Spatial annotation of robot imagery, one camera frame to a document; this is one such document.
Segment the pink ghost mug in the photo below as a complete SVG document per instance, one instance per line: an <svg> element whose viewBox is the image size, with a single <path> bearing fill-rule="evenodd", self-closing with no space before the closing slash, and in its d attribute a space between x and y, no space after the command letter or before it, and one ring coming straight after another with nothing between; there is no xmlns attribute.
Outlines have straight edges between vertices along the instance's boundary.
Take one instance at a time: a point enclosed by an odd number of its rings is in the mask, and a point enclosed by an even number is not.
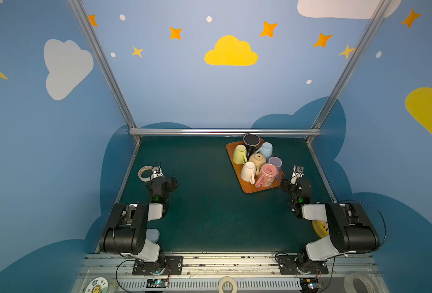
<svg viewBox="0 0 432 293"><path fill-rule="evenodd" d="M278 175L278 170L273 164L264 164L261 167L255 188L269 188Z"/></svg>

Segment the orange plastic tray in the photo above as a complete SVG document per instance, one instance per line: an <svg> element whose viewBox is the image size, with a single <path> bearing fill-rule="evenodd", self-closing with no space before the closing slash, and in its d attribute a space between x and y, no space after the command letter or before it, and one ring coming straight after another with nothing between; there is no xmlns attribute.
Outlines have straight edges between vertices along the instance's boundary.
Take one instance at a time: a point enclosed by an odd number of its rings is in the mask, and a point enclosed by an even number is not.
<svg viewBox="0 0 432 293"><path fill-rule="evenodd" d="M250 184L249 182L244 181L244 180L241 178L240 174L241 174L241 171L242 171L243 165L238 165L238 164L235 164L235 163L233 162L233 153L234 153L234 150L235 150L236 147L237 147L238 145L240 145L240 144L243 144L243 141L238 141L238 142L232 142L232 143L229 143L229 144L226 145L226 150L227 150L227 154L228 154L228 156L229 156L229 160L230 160L231 163L232 163L233 169L234 169L234 171L235 171L235 173L236 173L236 175L237 175L237 178L238 178L238 181L239 181L239 184L240 184L242 190L243 190L246 194L252 194L252 193L255 193L255 192L261 192L261 191L263 191L263 190L279 188L279 187L280 187L280 184L281 184L281 177L284 175L284 173L283 173L282 170L280 170L278 178L276 178L276 179L273 181L272 185L269 186L269 187L260 187L260 188L256 188L254 185Z"/></svg>

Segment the cream white mug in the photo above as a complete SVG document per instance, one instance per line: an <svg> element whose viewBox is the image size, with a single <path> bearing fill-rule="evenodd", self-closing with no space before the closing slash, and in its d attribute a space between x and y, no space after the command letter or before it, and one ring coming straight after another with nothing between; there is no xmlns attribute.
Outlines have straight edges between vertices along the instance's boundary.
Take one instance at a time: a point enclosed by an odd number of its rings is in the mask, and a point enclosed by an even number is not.
<svg viewBox="0 0 432 293"><path fill-rule="evenodd" d="M241 180L248 182L251 185L254 185L255 184L255 173L256 173L255 163L248 161L242 167L242 170L240 172L240 178L241 178Z"/></svg>

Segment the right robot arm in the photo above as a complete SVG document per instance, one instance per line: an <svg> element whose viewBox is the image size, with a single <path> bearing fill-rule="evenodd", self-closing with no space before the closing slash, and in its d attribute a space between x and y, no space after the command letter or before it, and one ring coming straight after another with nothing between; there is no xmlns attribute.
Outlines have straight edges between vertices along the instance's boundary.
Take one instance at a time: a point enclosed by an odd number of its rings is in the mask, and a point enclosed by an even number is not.
<svg viewBox="0 0 432 293"><path fill-rule="evenodd" d="M297 218L328 225L328 236L300 247L296 258L299 267L321 264L348 253L370 253L382 246L384 240L360 202L311 203L312 186L306 178L293 183L283 177L280 189L289 193L290 207Z"/></svg>

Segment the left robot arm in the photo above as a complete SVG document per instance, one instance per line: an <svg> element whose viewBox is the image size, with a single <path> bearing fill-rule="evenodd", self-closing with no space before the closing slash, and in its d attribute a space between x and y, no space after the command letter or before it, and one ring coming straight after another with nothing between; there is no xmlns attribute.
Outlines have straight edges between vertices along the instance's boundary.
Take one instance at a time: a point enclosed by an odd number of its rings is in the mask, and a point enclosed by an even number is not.
<svg viewBox="0 0 432 293"><path fill-rule="evenodd" d="M157 243L160 233L148 222L163 219L169 210L169 195L178 188L174 176L157 177L146 185L147 203L116 203L99 240L99 251L129 256L143 264L164 266L164 252Z"/></svg>

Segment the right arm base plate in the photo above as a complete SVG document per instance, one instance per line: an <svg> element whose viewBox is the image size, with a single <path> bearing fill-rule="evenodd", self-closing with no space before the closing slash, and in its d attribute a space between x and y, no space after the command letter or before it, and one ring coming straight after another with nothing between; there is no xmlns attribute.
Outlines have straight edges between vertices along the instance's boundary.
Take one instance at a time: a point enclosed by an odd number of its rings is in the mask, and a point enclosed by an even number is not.
<svg viewBox="0 0 432 293"><path fill-rule="evenodd" d="M277 262L282 275L317 275L328 274L329 270L325 262L315 262L309 259L298 260L296 255L276 254Z"/></svg>

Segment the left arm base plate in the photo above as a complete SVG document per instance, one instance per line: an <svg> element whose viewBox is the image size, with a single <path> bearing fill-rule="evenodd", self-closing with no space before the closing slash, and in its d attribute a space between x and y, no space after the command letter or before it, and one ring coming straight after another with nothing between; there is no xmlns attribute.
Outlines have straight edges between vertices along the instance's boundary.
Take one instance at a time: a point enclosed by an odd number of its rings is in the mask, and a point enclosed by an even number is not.
<svg viewBox="0 0 432 293"><path fill-rule="evenodd" d="M156 262L135 260L133 275L181 275L183 269L183 256L159 256Z"/></svg>

